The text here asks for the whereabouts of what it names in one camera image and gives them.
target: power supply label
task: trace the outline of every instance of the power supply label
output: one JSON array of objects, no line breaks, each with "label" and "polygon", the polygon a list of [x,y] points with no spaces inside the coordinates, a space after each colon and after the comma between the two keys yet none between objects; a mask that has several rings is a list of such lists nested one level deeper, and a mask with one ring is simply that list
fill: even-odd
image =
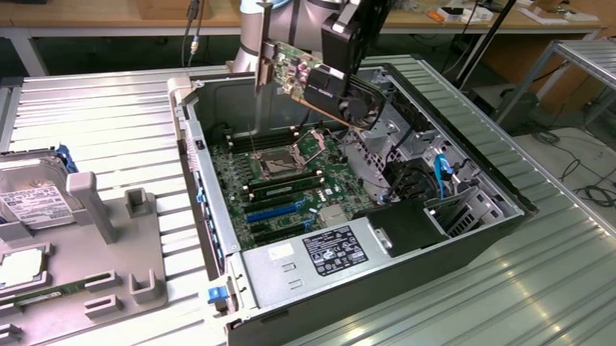
[{"label": "power supply label", "polygon": [[67,201],[55,186],[1,193],[0,200],[25,225],[71,216]]},{"label": "power supply label", "polygon": [[327,276],[367,261],[366,252],[349,226],[303,239],[317,273]]}]

